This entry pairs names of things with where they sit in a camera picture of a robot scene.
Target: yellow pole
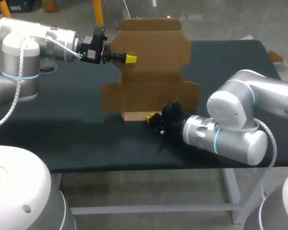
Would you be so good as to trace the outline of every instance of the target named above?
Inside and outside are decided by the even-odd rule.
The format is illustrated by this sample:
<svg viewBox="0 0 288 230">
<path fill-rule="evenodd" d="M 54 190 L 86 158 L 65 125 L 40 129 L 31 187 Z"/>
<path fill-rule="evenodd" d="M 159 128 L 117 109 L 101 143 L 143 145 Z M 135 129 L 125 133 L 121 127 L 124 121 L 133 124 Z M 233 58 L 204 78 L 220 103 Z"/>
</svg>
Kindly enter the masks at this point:
<svg viewBox="0 0 288 230">
<path fill-rule="evenodd" d="M 104 25 L 104 18 L 102 15 L 101 0 L 93 0 L 95 19 L 97 25 Z"/>
<path fill-rule="evenodd" d="M 6 18 L 11 18 L 12 17 L 11 13 L 10 13 L 10 10 L 9 10 L 9 7 L 6 4 L 5 0 L 0 0 L 0 11 L 1 11 L 3 17 L 6 17 Z"/>
</svg>

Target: cardboard flap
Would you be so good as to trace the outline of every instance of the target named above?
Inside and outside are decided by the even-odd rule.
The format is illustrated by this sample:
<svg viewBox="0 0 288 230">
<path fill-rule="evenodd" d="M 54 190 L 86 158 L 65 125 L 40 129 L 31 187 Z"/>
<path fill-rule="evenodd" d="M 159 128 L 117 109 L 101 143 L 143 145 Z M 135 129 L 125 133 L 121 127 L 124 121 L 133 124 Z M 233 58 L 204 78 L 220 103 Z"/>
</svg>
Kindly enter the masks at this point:
<svg viewBox="0 0 288 230">
<path fill-rule="evenodd" d="M 175 31 L 181 30 L 178 18 L 126 19 L 120 24 L 120 31 Z"/>
<path fill-rule="evenodd" d="M 157 28 L 158 23 L 168 27 L 173 25 L 175 30 L 141 30 L 139 25 L 145 22 L 152 23 L 152 28 Z M 123 25 L 129 28 L 133 27 L 133 31 L 120 31 L 110 44 L 112 53 L 127 53 L 129 55 L 137 56 L 135 64 L 121 64 L 113 62 L 122 72 L 139 73 L 139 72 L 177 72 L 189 63 L 191 57 L 191 43 L 178 29 L 177 23 L 179 20 L 169 19 L 137 19 L 130 22 L 123 21 Z"/>
<path fill-rule="evenodd" d="M 176 101 L 180 103 L 183 111 L 196 113 L 197 106 L 200 104 L 201 96 L 201 84 L 184 81 Z"/>
<path fill-rule="evenodd" d="M 118 82 L 108 83 L 100 88 L 101 106 L 105 113 L 121 112 L 121 93 Z"/>
</svg>

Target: table frame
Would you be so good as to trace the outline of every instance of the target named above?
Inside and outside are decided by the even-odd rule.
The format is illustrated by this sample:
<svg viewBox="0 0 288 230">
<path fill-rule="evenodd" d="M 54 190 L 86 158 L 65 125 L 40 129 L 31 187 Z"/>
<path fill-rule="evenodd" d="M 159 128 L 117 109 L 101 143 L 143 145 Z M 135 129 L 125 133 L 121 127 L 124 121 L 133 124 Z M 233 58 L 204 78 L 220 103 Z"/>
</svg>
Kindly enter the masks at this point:
<svg viewBox="0 0 288 230">
<path fill-rule="evenodd" d="M 240 196 L 236 176 L 233 169 L 223 169 L 223 176 L 229 197 L 229 203 L 224 204 L 188 204 L 188 205 L 142 205 L 113 207 L 72 207 L 74 215 L 115 214 L 115 213 L 145 213 L 145 212 L 197 212 L 197 211 L 232 211 L 234 224 L 242 224 L 249 213 L 262 202 L 260 187 L 263 178 L 271 171 L 268 168 L 258 168 L 250 186 Z M 60 184 L 61 173 L 54 175 Z"/>
</svg>

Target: wooden block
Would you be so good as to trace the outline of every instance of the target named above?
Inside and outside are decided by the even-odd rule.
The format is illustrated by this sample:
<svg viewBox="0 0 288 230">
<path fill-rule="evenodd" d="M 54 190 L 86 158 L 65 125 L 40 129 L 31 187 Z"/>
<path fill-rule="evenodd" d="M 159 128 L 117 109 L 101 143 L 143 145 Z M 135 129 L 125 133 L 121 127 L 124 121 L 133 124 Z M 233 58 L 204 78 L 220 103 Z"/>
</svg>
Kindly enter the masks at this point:
<svg viewBox="0 0 288 230">
<path fill-rule="evenodd" d="M 43 9 L 45 12 L 57 11 L 56 0 L 42 0 Z"/>
<path fill-rule="evenodd" d="M 161 111 L 156 112 L 121 112 L 121 117 L 124 121 L 145 121 L 146 114 L 155 114 L 160 113 Z"/>
</svg>

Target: wooden base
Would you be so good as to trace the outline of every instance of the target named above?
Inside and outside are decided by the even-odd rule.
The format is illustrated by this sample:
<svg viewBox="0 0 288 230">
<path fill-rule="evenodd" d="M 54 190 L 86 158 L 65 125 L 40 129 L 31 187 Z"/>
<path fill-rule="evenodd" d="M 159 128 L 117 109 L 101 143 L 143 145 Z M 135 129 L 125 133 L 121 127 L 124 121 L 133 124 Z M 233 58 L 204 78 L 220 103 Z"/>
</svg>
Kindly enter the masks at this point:
<svg viewBox="0 0 288 230">
<path fill-rule="evenodd" d="M 155 114 L 160 113 L 161 111 L 156 112 L 121 112 L 121 117 L 124 119 L 124 121 L 145 121 L 146 120 L 146 114 Z"/>
</svg>

